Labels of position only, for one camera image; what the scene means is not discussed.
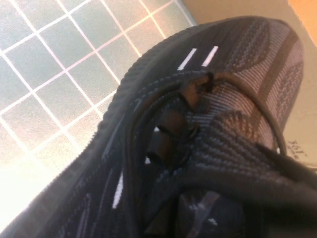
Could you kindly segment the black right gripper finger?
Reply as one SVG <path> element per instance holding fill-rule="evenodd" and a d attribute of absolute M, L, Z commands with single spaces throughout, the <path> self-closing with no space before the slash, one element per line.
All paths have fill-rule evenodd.
<path fill-rule="evenodd" d="M 237 189 L 244 205 L 246 238 L 315 238 L 315 184 L 244 184 Z"/>

